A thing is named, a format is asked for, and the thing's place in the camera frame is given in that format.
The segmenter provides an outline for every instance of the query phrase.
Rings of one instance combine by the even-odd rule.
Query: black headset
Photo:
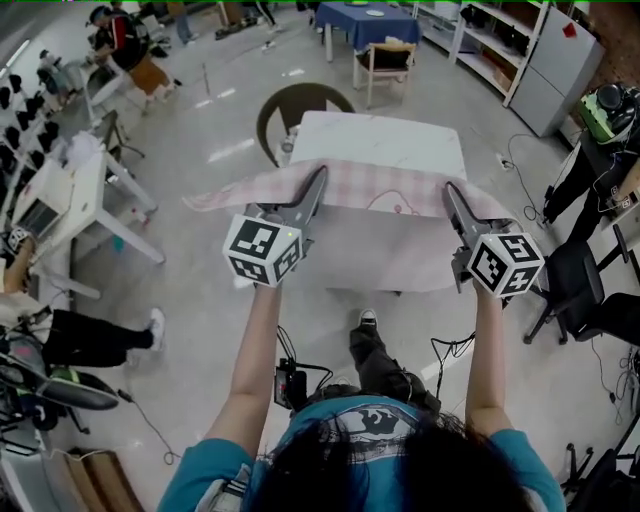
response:
[[[635,138],[639,134],[640,89],[626,87],[622,83],[605,84],[595,91],[598,106],[606,113],[615,134],[607,142],[622,142]]]

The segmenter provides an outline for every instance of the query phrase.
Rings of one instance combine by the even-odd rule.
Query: black hair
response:
[[[363,510],[367,465],[354,464],[354,445],[340,424],[336,418],[312,422],[270,454],[257,489],[246,497],[247,510]],[[397,482],[403,511],[533,510],[505,456],[454,416],[422,418],[400,455],[389,478]]]
[[[95,21],[101,16],[111,16],[113,12],[108,7],[101,5],[96,7],[91,14],[89,14],[89,23],[95,23]]]

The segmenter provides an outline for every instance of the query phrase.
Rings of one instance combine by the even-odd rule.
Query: blue tablecloth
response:
[[[384,16],[370,16],[369,10],[382,11]],[[418,22],[400,7],[383,2],[357,6],[322,2],[316,12],[316,24],[324,27],[327,23],[347,32],[349,41],[358,51],[364,50],[369,43],[384,43],[387,36],[397,37],[405,43],[420,40]]]

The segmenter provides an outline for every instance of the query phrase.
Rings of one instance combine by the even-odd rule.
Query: tiled floor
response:
[[[364,110],[365,93],[351,88],[352,54],[342,38],[334,37],[335,60],[328,64],[305,15],[285,8],[277,16],[286,31],[275,38],[276,47],[267,54],[260,48],[268,38],[264,26],[215,41],[210,18],[193,18],[202,37],[191,47],[178,45],[165,62],[184,87],[131,134],[132,143],[148,156],[145,160],[127,156],[129,166],[160,204],[144,236],[162,248],[166,263],[156,266],[131,248],[118,252],[109,243],[77,268],[82,281],[104,293],[96,302],[79,299],[81,312],[141,327],[152,306],[165,311],[164,354],[144,358],[136,369],[96,373],[133,393],[178,453],[200,439],[223,403],[252,295],[250,290],[233,289],[222,260],[228,218],[222,213],[194,213],[182,197],[217,190],[271,168],[255,140],[255,122],[264,101],[287,84],[328,84],[343,92],[358,111]],[[376,91],[374,101],[381,106],[371,112],[455,128],[469,180],[518,215],[546,251],[553,247],[548,234],[522,216],[526,197],[518,176],[513,170],[504,171],[496,157],[508,153],[512,135],[530,133],[527,127],[501,106],[490,86],[470,71],[451,66],[426,43],[418,51],[410,86],[403,105],[386,96],[384,88]],[[277,140],[282,130],[273,124],[270,131]],[[567,152],[555,140],[532,137],[516,138],[511,146],[527,187],[540,204]],[[570,225],[571,219],[561,223]],[[604,275],[607,289],[632,286],[628,275],[629,269],[615,263]],[[281,324],[296,344],[300,360],[329,366],[356,380],[347,333],[352,312],[363,306],[376,308],[390,353],[418,374],[423,369],[428,373],[436,362],[430,337],[459,339],[473,328],[469,288],[462,295],[449,289],[397,298],[388,293],[285,287]],[[568,442],[579,450],[591,444],[600,453],[615,444],[624,427],[614,421],[615,410],[601,388],[598,360],[589,344],[558,346],[554,324],[545,326],[533,345],[522,343],[541,306],[528,295],[515,299],[505,313],[508,413],[517,427],[528,431],[554,474],[560,475]],[[595,340],[595,346],[603,357],[604,380],[612,387],[627,347],[606,337]],[[448,410],[462,410],[469,363],[469,357],[463,358],[445,373],[443,402]],[[435,379],[427,385],[434,389]],[[627,410],[623,407],[625,423]],[[83,417],[93,433],[80,436],[77,443],[124,447],[118,449],[124,469],[145,508],[153,510],[175,467],[162,463],[164,447],[135,407],[124,404]],[[286,412],[272,406],[266,446],[273,446],[286,422]]]

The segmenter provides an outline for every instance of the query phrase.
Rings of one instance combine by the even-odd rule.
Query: wooden chair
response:
[[[406,60],[404,58],[396,59],[399,62],[394,65],[388,66],[386,63],[376,64],[376,52],[380,57],[380,50],[393,53],[404,52],[407,55]],[[367,85],[367,109],[371,107],[371,94],[373,92],[373,82],[376,78],[388,79],[389,84],[393,83],[393,79],[404,79],[404,86],[402,88],[401,101],[404,99],[404,95],[407,91],[409,84],[409,72],[413,67],[413,59],[416,51],[415,44],[390,44],[390,43],[372,43],[369,45],[369,51],[362,54],[355,54],[353,56],[353,87],[354,89],[360,89],[360,68],[364,68],[369,76],[369,82]]]
[[[260,146],[267,154],[273,165],[278,167],[273,151],[267,141],[267,126],[269,119],[276,110],[280,110],[284,128],[289,131],[302,121],[302,116],[309,110],[327,110],[327,102],[333,103],[342,112],[355,112],[355,109],[341,93],[335,89],[316,83],[293,84],[276,92],[262,106],[258,114],[257,135]]]

